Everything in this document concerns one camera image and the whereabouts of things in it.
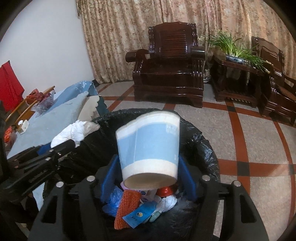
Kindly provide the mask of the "red snack packet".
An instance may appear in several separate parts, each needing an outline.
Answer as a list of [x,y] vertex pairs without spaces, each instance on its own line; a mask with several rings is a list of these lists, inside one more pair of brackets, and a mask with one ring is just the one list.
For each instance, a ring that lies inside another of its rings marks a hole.
[[8,143],[13,138],[14,130],[12,126],[10,126],[4,133],[4,142]]

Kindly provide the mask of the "blue plastic bag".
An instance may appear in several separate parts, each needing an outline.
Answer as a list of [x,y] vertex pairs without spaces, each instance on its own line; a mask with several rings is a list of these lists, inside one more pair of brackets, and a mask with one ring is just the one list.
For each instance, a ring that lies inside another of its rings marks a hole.
[[103,212],[116,217],[122,196],[123,191],[118,186],[115,186],[108,197],[106,204],[102,207]]

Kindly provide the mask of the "blue plastic table cover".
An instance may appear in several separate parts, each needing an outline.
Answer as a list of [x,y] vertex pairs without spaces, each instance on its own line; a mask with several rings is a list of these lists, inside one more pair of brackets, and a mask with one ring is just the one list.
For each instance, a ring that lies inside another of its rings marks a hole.
[[[50,107],[50,109],[54,109],[64,104],[65,102],[71,99],[74,99],[75,97],[77,97],[79,94],[83,92],[88,92],[87,97],[99,96],[93,81],[80,81],[76,84],[73,84],[67,87],[62,92],[58,92],[55,97],[54,103]],[[107,109],[107,106],[104,102],[103,97],[100,97],[97,103],[98,103],[98,106],[96,107],[96,110],[99,116],[104,116],[105,114],[109,113],[109,110]]]

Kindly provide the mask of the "red apples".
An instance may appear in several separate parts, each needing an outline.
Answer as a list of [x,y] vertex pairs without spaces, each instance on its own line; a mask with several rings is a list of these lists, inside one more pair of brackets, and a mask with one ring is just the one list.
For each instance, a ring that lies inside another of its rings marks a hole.
[[48,92],[46,94],[43,94],[43,92],[39,92],[36,94],[35,99],[36,99],[36,101],[41,102],[44,99],[48,98],[50,95],[51,95],[50,92]]

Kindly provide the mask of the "white tissue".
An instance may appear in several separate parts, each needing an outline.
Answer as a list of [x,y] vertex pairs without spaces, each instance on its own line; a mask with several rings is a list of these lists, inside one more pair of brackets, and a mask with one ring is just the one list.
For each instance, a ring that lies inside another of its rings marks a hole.
[[79,147],[80,143],[91,133],[100,129],[100,125],[92,121],[77,120],[64,128],[51,141],[51,148],[56,147],[68,140],[75,143],[75,147]]
[[161,201],[156,205],[156,209],[152,214],[164,213],[171,210],[177,204],[177,197],[175,195],[170,195],[161,199]]

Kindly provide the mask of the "red cloth cover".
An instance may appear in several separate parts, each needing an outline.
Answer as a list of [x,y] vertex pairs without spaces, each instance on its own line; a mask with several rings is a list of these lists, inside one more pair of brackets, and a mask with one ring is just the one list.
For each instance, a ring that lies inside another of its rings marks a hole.
[[6,112],[14,110],[22,102],[24,91],[10,61],[7,61],[1,66],[0,72],[0,98]]

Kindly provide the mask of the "grey-blue table cloth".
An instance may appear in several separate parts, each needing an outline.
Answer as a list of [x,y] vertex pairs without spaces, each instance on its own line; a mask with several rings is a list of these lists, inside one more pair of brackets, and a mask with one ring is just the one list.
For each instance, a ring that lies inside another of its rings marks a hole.
[[88,92],[83,92],[74,99],[30,121],[27,131],[16,138],[8,158],[30,147],[50,143],[64,128],[78,119],[87,96]]

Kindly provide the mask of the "beige patterned curtain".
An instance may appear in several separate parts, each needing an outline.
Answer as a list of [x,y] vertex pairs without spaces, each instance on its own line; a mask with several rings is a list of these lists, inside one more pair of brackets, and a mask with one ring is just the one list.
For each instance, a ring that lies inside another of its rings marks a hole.
[[77,1],[94,77],[99,83],[202,87],[215,53],[269,73],[253,37],[282,51],[295,78],[295,40],[264,1]]

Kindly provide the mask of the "white tissue box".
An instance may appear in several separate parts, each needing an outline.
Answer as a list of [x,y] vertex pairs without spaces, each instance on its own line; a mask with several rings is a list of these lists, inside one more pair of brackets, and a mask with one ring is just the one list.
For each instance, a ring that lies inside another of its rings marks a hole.
[[28,120],[20,120],[18,122],[18,133],[19,134],[25,133],[27,131],[28,127],[29,127]]

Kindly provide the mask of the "orange mesh pad with label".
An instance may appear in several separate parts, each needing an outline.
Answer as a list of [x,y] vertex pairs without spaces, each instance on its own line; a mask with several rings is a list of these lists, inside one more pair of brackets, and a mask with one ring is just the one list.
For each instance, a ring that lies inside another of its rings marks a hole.
[[155,201],[141,204],[141,197],[140,192],[124,190],[114,221],[116,230],[136,228],[156,210],[157,203]]

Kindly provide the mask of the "glass snack dish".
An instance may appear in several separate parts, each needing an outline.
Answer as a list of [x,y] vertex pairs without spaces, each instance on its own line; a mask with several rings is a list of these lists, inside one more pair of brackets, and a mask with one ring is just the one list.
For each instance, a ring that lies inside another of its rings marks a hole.
[[16,141],[16,132],[12,129],[7,129],[4,133],[4,149],[9,151]]

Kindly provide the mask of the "glass fruit bowl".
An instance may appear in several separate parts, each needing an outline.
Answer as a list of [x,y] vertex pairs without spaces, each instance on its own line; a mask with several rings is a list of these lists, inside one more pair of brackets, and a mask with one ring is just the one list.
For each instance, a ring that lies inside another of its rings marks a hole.
[[55,90],[50,91],[51,95],[44,99],[41,102],[37,102],[36,104],[34,104],[31,108],[31,110],[33,112],[36,112],[38,114],[43,114],[45,113],[52,105],[54,102],[54,94],[55,94]]

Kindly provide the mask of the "blue white paper cup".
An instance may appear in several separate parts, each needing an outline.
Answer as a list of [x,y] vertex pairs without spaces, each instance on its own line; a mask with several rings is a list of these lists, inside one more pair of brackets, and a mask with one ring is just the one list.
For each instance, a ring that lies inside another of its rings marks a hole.
[[125,187],[153,190],[178,180],[179,115],[168,111],[142,114],[116,131]]

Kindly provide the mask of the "dark wooden side table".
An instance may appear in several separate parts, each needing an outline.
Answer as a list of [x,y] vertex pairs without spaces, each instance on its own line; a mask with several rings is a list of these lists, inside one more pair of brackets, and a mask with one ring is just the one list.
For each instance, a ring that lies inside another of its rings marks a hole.
[[265,73],[214,54],[211,59],[211,84],[216,101],[233,100],[258,106],[260,82]]

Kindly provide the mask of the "green potted plant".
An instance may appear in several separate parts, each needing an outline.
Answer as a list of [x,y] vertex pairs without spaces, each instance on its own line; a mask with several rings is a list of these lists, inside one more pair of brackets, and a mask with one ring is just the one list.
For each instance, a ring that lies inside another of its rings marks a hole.
[[239,41],[241,38],[234,39],[229,32],[219,30],[216,35],[210,35],[206,41],[209,46],[216,47],[233,60],[242,59],[243,64],[247,64],[261,72],[269,74],[270,71],[264,66],[267,64],[261,57],[254,54],[253,49],[245,48]]

